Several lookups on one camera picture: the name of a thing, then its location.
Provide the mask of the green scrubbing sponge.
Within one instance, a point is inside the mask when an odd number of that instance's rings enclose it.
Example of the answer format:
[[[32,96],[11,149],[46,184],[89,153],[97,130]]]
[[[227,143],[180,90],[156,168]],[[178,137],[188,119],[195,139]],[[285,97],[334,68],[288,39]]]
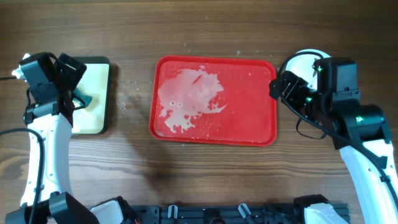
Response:
[[[78,103],[78,105],[75,106],[75,110],[80,110],[89,106],[93,97],[85,95],[81,90],[76,88],[72,93],[72,99]]]

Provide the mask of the white plate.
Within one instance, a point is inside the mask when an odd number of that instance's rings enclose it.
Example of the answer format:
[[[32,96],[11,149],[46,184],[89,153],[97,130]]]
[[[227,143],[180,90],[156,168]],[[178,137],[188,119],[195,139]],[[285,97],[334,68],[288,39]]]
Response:
[[[312,65],[318,59],[320,57],[313,54],[299,55],[291,59],[285,69],[303,78],[310,89],[317,90],[317,72],[312,68]]]

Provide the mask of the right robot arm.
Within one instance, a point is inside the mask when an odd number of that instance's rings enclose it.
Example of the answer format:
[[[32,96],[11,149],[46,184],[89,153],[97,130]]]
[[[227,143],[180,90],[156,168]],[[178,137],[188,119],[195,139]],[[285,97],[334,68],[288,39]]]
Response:
[[[397,223],[394,146],[383,110],[361,104],[354,60],[310,55],[316,84],[288,70],[288,63],[302,56],[297,52],[270,82],[271,98],[332,138],[349,170],[366,223]]]

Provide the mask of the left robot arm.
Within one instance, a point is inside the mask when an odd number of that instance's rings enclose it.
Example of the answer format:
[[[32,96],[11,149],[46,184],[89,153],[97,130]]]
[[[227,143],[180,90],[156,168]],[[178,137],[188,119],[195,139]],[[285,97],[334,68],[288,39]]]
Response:
[[[6,223],[140,223],[137,212],[121,196],[87,208],[73,195],[69,145],[79,111],[100,107],[97,130],[104,131],[111,64],[104,56],[71,57],[50,52],[25,54],[12,77],[28,83],[25,127],[30,139],[28,179],[18,210]]]

